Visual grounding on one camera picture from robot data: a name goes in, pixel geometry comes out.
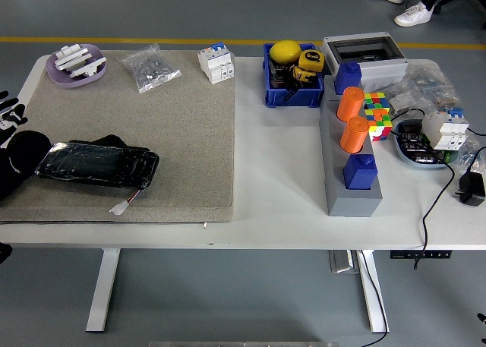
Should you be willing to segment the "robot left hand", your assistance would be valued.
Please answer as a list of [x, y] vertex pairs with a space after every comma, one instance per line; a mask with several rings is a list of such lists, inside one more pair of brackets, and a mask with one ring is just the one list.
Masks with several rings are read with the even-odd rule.
[[1, 92], [1, 146], [3, 146], [15, 133], [19, 126], [28, 122], [24, 116], [26, 106], [19, 103], [19, 99], [8, 98], [9, 92]]

